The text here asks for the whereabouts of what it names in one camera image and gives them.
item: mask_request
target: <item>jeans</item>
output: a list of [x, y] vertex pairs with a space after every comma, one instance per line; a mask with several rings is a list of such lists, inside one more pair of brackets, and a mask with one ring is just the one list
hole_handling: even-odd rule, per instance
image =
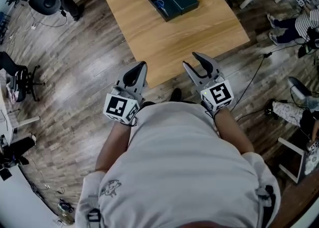
[[296, 20], [296, 18], [290, 18], [282, 21], [274, 20], [275, 27], [287, 29], [283, 35], [277, 37], [278, 43], [289, 43], [290, 41], [301, 38], [295, 27]]

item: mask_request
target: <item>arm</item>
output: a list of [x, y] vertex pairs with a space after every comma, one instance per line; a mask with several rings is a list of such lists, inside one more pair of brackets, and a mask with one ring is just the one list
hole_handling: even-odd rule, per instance
[[311, 140], [313, 142], [316, 140], [318, 130], [319, 130], [319, 120], [316, 120], [315, 124], [314, 124], [314, 128], [313, 128], [313, 134], [312, 134], [312, 137], [311, 137]]
[[234, 145], [240, 154], [254, 152], [253, 144], [239, 127], [229, 109], [220, 110], [215, 116], [215, 123], [220, 137]]
[[112, 167], [115, 161], [126, 152], [130, 135], [131, 127], [115, 122], [96, 161], [95, 171], [107, 172]]
[[312, 8], [308, 3], [306, 3], [306, 5], [304, 6], [304, 10], [305, 10], [306, 14], [308, 16], [310, 16], [310, 11], [312, 10]]

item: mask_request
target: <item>floor plank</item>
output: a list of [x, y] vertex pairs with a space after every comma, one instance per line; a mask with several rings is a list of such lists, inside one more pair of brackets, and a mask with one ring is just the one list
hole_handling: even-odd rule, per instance
[[[18, 6], [12, 15], [8, 36], [3, 45], [18, 64], [41, 68], [36, 73], [45, 87], [36, 92], [40, 102], [30, 96], [17, 108], [20, 119], [39, 115], [41, 120], [24, 128], [37, 135], [37, 146], [26, 157], [24, 168], [50, 206], [55, 208], [58, 196], [54, 190], [65, 189], [63, 198], [76, 206], [83, 177], [94, 169], [97, 155], [107, 138], [112, 122], [103, 114], [106, 93], [110, 92], [118, 70], [134, 61], [134, 57], [105, 0], [76, 0], [86, 6], [84, 16], [73, 22], [51, 28], [33, 23], [30, 10]], [[254, 0], [244, 10], [243, 0], [233, 0], [234, 11], [250, 37], [250, 42], [216, 58], [239, 98], [261, 63], [262, 55], [275, 48], [268, 39], [270, 30], [266, 12], [279, 18], [290, 17], [298, 10], [292, 0], [275, 4], [274, 0]], [[60, 14], [42, 16], [33, 13], [45, 24], [60, 25]], [[238, 119], [261, 109], [270, 98], [290, 98], [287, 76], [295, 76], [311, 90], [318, 91], [317, 72], [312, 56], [298, 59], [298, 47], [273, 53], [263, 65], [241, 102], [233, 111]], [[180, 87], [185, 100], [199, 101], [194, 85], [184, 73], [153, 89], [146, 87], [144, 97], [156, 103], [168, 100], [172, 90]], [[278, 153], [277, 138], [288, 139], [296, 128], [282, 120], [273, 120], [263, 112], [240, 120], [241, 127], [253, 141], [255, 149], [266, 160]], [[319, 191], [318, 172], [301, 185], [287, 181], [282, 206], [273, 227], [286, 227], [302, 212]], [[47, 190], [44, 184], [50, 185]]]

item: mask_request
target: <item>desk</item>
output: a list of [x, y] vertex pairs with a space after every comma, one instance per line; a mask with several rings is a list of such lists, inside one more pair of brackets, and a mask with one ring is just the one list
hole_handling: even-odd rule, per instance
[[199, 63], [192, 52], [216, 57], [249, 41], [224, 0], [198, 0], [199, 7], [165, 22], [148, 0], [107, 0], [137, 61], [148, 64], [153, 88]]
[[10, 145], [12, 142], [13, 131], [14, 129], [21, 127], [25, 124], [40, 120], [39, 116], [24, 120], [17, 121], [16, 112], [12, 112], [17, 108], [13, 107], [10, 100], [6, 98], [6, 72], [5, 70], [0, 70], [0, 113], [4, 116], [3, 119], [0, 119], [0, 136], [4, 135], [7, 143]]

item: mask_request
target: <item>office chair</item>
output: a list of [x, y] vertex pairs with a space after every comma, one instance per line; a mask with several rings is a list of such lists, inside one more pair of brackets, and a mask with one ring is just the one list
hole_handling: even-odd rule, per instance
[[10, 88], [19, 91], [16, 102], [22, 102], [26, 94], [32, 94], [34, 101], [39, 101], [35, 97], [33, 86], [44, 86], [45, 83], [33, 82], [35, 71], [38, 68], [40, 68], [39, 65], [35, 66], [33, 72], [29, 73], [26, 66], [15, 64], [6, 52], [0, 52], [0, 70], [5, 69], [11, 76]]

